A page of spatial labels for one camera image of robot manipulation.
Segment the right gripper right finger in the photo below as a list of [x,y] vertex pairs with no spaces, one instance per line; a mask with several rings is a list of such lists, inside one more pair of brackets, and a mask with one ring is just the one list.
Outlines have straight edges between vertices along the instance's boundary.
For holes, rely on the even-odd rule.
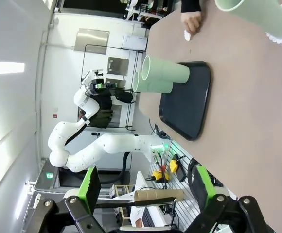
[[187,228],[188,233],[210,233],[216,225],[228,225],[233,233],[268,233],[257,200],[242,196],[234,200],[218,193],[208,171],[201,165],[188,170],[189,188],[197,201],[200,214]]

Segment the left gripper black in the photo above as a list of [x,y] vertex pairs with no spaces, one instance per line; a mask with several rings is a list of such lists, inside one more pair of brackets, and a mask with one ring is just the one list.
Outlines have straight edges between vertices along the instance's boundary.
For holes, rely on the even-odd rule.
[[89,85],[90,94],[101,94],[106,92],[107,89],[108,87],[104,83],[91,82]]

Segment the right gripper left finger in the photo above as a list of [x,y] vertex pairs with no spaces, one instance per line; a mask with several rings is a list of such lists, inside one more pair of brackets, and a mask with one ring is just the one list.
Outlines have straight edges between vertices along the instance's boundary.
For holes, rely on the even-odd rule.
[[100,233],[93,213],[101,190],[97,167],[89,168],[76,195],[60,202],[42,199],[33,213],[34,233],[61,233],[75,226],[80,233]]

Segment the person's right hand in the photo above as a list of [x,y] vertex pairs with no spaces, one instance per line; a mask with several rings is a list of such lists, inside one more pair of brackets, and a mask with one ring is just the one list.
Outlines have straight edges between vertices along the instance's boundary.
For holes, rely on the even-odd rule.
[[197,32],[200,27],[201,20],[202,14],[200,11],[181,13],[181,22],[184,29],[190,34],[195,34]]

